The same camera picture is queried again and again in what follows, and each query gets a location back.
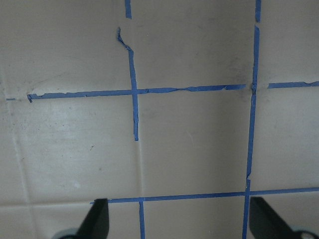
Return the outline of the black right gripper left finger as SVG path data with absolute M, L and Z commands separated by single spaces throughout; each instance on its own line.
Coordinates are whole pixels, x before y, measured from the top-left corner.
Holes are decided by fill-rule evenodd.
M 77 239 L 106 239 L 109 234 L 108 199 L 96 199 L 76 232 Z

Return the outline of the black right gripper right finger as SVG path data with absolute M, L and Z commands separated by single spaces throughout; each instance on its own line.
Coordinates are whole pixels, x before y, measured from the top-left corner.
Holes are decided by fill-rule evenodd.
M 262 197 L 250 198 L 249 229 L 255 239 L 295 238 L 294 231 Z

